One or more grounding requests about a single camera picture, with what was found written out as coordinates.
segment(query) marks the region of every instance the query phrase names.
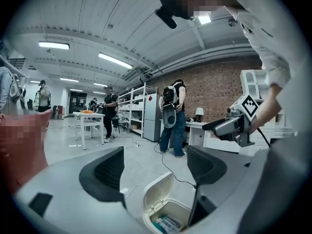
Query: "red chair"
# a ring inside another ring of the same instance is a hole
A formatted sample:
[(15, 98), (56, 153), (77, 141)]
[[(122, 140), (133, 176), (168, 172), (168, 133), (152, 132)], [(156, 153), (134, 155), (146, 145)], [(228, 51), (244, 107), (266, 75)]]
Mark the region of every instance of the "red chair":
[(48, 166), (43, 143), (51, 114), (50, 109), (0, 120), (0, 170), (12, 194)]

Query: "refrigerator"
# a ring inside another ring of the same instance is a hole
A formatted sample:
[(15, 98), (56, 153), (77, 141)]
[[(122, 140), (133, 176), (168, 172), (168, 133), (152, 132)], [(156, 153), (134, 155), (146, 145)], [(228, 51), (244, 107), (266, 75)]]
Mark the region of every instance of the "refrigerator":
[(145, 96), (143, 137), (151, 141), (159, 141), (162, 114), (159, 109), (158, 94)]

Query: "glossy white floor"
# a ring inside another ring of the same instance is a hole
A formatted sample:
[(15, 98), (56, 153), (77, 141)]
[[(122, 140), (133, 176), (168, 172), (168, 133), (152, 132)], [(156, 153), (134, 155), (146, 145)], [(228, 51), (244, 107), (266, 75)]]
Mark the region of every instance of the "glossy white floor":
[[(115, 133), (115, 139), (111, 138), (109, 143), (101, 145), (100, 130), (94, 131), (91, 138), (90, 132), (86, 132), (86, 147), (83, 150), (81, 139), (75, 140), (74, 118), (67, 117), (64, 120), (51, 120), (47, 137), (45, 140), (45, 154), (48, 164), (60, 162), (65, 159), (85, 155), (91, 152), (108, 149), (112, 147), (124, 147), (125, 169), (120, 180), (120, 190), (129, 195), (129, 192), (138, 184), (148, 185), (150, 182), (169, 170), (161, 163), (161, 155), (153, 148), (157, 143), (141, 138), (135, 133), (128, 134), (120, 129)], [(141, 147), (133, 143), (132, 137)], [(192, 184), (195, 181), (187, 167), (187, 158), (175, 158), (173, 150), (164, 154), (164, 163), (175, 173), (178, 179), (186, 179)], [(145, 186), (137, 186), (126, 199), (128, 211), (138, 220), (141, 220), (143, 211), (143, 191)], [(170, 197), (179, 200), (188, 207), (192, 207), (195, 192), (193, 187), (187, 183), (174, 181)]]

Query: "ceiling light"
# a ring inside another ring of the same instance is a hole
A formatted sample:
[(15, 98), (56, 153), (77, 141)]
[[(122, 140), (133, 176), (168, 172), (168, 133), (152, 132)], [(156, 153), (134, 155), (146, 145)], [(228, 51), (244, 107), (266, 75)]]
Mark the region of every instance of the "ceiling light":
[(69, 50), (69, 44), (68, 43), (61, 43), (61, 42), (40, 41), (39, 46), (41, 48), (54, 48), (54, 49)]
[(69, 90), (71, 90), (71, 91), (77, 91), (77, 92), (83, 92), (82, 90), (79, 90), (79, 89), (72, 89), (72, 88), (70, 88)]
[(105, 95), (105, 93), (100, 93), (100, 92), (94, 92), (94, 91), (93, 91), (93, 93), (95, 93), (95, 94), (100, 94), (100, 95)]
[(96, 86), (102, 86), (102, 87), (107, 87), (107, 85), (99, 84), (99, 83), (94, 83)]
[(127, 63), (125, 63), (125, 62), (123, 62), (123, 61), (121, 61), (121, 60), (118, 60), (118, 59), (109, 57), (109, 56), (107, 56), (107, 55), (105, 55), (105, 54), (99, 53), (99, 54), (98, 54), (98, 57), (100, 57), (100, 58), (102, 58), (102, 59), (105, 59), (105, 60), (112, 61), (112, 62), (114, 62), (114, 63), (116, 63), (116, 64), (119, 64), (119, 65), (125, 67), (125, 68), (132, 69), (132, 66), (131, 66), (131, 65), (129, 65), (129, 64), (127, 64)]
[(65, 78), (60, 78), (60, 80), (66, 80), (66, 81), (72, 81), (72, 82), (79, 82), (78, 80), (65, 79)]
[(202, 25), (211, 22), (210, 16), (208, 15), (204, 17), (198, 17), (198, 19)]

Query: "table lamp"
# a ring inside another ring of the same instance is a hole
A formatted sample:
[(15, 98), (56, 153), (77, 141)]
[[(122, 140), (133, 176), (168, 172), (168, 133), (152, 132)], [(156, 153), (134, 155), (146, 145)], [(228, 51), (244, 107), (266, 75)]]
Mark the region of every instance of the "table lamp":
[(197, 107), (195, 114), (198, 116), (198, 122), (201, 122), (201, 116), (204, 115), (203, 108)]

